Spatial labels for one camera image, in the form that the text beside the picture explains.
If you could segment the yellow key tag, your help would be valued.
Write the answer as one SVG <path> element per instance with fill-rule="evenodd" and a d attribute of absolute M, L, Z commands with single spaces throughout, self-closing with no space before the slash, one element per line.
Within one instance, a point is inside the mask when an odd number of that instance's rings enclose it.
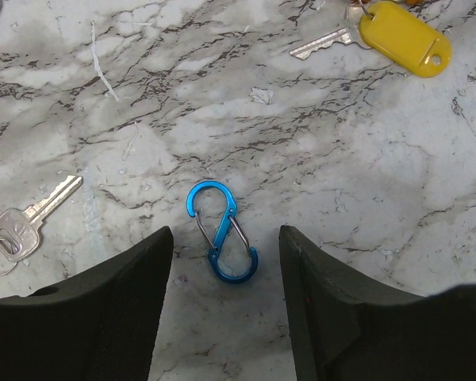
<path fill-rule="evenodd" d="M 366 6 L 359 22 L 363 41 L 414 75 L 431 78 L 451 62 L 451 42 L 440 31 L 391 1 Z"/>

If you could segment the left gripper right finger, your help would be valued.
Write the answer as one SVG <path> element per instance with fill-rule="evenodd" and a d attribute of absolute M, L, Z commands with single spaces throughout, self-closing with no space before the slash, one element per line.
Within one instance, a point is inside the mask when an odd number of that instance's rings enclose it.
<path fill-rule="evenodd" d="M 293 226 L 279 256 L 300 380 L 476 380 L 476 284 L 428 297 L 380 283 Z"/>

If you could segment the blue S carabiner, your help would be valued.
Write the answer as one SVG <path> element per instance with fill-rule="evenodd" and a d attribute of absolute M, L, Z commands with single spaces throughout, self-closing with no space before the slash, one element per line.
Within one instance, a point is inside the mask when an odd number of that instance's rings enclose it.
<path fill-rule="evenodd" d="M 206 232 L 202 223 L 201 215 L 198 211 L 196 211 L 195 208 L 195 199 L 197 195 L 200 192 L 206 191 L 208 189 L 217 189 L 224 195 L 226 201 L 226 208 L 214 238 L 211 238 Z M 256 249 L 250 245 L 249 240 L 246 237 L 244 231 L 242 230 L 240 223 L 236 219 L 238 207 L 236 204 L 236 200 L 232 195 L 232 192 L 223 183 L 219 183 L 217 181 L 206 180 L 200 182 L 196 184 L 187 195 L 186 210 L 190 217 L 196 219 L 198 228 L 200 229 L 204 238 L 209 244 L 207 258 L 217 278 L 224 283 L 230 284 L 240 284 L 247 282 L 257 271 L 257 268 L 259 266 L 259 256 Z M 249 269 L 244 274 L 238 276 L 231 276 L 225 274 L 221 270 L 219 265 L 219 258 L 224 247 L 225 239 L 231 229 L 235 229 L 237 231 L 238 235 L 240 236 L 240 239 L 244 243 L 244 247 L 250 258 Z"/>

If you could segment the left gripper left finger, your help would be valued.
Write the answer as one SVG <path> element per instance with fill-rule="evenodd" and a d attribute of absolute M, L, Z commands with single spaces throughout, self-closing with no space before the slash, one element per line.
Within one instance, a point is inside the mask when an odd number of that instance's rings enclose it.
<path fill-rule="evenodd" d="M 164 226 L 26 297 L 0 298 L 0 380 L 146 380 L 174 249 Z"/>

